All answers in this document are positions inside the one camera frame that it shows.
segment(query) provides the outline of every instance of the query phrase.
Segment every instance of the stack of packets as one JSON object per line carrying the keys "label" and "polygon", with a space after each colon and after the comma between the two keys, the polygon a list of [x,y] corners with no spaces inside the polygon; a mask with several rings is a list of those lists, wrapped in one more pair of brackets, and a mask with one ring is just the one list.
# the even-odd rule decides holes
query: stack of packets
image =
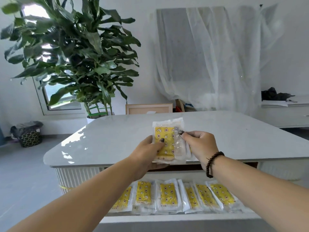
{"label": "stack of packets", "polygon": [[253,211],[217,181],[183,183],[181,179],[170,179],[132,183],[109,212],[168,215]]}
{"label": "stack of packets", "polygon": [[154,129],[154,142],[159,142],[161,138],[164,138],[164,147],[157,154],[156,162],[185,164],[186,160],[191,159],[189,145],[178,134],[179,130],[184,130],[182,117],[173,120],[154,121],[152,127]]}

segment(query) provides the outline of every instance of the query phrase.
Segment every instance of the potted plant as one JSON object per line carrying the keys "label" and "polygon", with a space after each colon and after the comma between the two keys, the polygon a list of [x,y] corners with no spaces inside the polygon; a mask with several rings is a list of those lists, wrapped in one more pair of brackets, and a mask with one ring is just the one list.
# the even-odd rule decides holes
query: potted plant
{"label": "potted plant", "polygon": [[[70,93],[75,101],[84,104],[90,118],[107,115],[108,108],[113,114],[111,98],[115,90],[127,100],[121,86],[132,86],[131,77],[139,76],[137,71],[127,70],[125,66],[139,66],[131,45],[140,47],[141,44],[122,27],[122,23],[133,23],[135,19],[121,19],[116,10],[100,7],[99,0],[82,0],[82,13],[74,9],[73,0],[30,1],[42,6],[50,18],[21,14],[2,29],[1,39],[16,42],[5,51],[5,59],[12,64],[22,63],[24,67],[14,78],[22,78],[22,84],[32,77],[41,81],[40,87],[65,85],[51,96],[49,106]],[[71,4],[71,12],[65,9],[67,2]],[[22,6],[12,1],[2,11],[7,15],[18,14]],[[100,103],[105,109],[103,113],[99,110]]]}

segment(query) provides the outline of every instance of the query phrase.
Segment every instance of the yellow strap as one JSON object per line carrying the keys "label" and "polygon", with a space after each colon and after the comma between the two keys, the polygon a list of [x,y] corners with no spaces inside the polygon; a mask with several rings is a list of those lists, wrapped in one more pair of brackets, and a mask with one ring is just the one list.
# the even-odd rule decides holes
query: yellow strap
{"label": "yellow strap", "polygon": [[64,187],[64,186],[60,186],[60,188],[65,189],[65,190],[72,190],[74,189],[74,187]]}

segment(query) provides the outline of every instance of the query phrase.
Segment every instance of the sheer white curtain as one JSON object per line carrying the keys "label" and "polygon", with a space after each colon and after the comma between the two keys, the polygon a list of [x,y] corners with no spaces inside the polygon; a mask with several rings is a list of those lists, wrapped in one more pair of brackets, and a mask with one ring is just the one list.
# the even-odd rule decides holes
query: sheer white curtain
{"label": "sheer white curtain", "polygon": [[260,58],[280,37],[276,6],[157,10],[153,36],[156,85],[168,99],[197,110],[253,115],[261,103]]}

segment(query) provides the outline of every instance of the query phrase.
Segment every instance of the open drawer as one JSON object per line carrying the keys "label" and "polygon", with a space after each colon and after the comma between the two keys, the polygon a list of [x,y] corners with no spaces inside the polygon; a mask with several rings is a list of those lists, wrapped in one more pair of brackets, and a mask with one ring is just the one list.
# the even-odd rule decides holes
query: open drawer
{"label": "open drawer", "polygon": [[[210,180],[203,170],[148,172],[142,180],[168,180],[182,179],[183,182]],[[207,213],[207,214],[176,214],[176,215],[150,215],[150,216],[106,216],[100,223],[124,222],[171,222],[171,221],[199,221],[199,220],[230,220],[230,219],[257,219],[255,213]]]}

